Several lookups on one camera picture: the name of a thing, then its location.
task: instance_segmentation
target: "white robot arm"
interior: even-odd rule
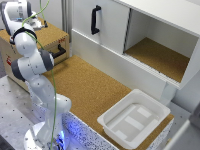
[[[45,124],[36,137],[41,147],[49,150],[54,123],[55,91],[48,79],[41,74],[53,69],[54,60],[49,52],[45,50],[39,51],[35,39],[26,33],[28,32],[37,38],[34,29],[41,29],[41,22],[35,16],[33,19],[28,20],[24,24],[24,27],[22,27],[22,21],[34,14],[31,11],[31,4],[26,0],[2,2],[0,4],[0,11],[6,31],[11,36],[11,43],[15,44],[18,52],[24,56],[12,62],[13,74],[16,78],[28,83],[32,100],[37,101],[43,107],[47,108]],[[71,100],[60,94],[56,94],[56,100],[57,115],[53,135],[54,149],[64,150],[67,148],[64,139],[59,139],[59,141],[63,140],[62,144],[55,143],[55,141],[60,138],[60,134],[63,131],[62,114],[70,110]]]

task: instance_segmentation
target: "black handle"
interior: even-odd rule
[[[58,45],[58,49],[59,49],[59,52],[52,54],[53,59],[55,59],[55,58],[59,57],[60,55],[66,53],[66,50],[64,48],[62,48],[60,44]]]
[[[100,30],[96,28],[96,12],[101,10],[100,6],[96,6],[96,8],[94,8],[92,10],[92,24],[91,24],[91,31],[92,31],[92,35],[98,33]]]

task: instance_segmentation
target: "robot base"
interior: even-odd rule
[[[38,124],[35,124],[31,129],[29,129],[24,137],[24,148],[25,150],[49,150],[49,147],[47,145],[42,145],[36,138],[37,133],[44,125],[44,122],[40,122]],[[68,133],[65,134],[64,143],[66,148],[68,147],[70,143],[70,138]]]

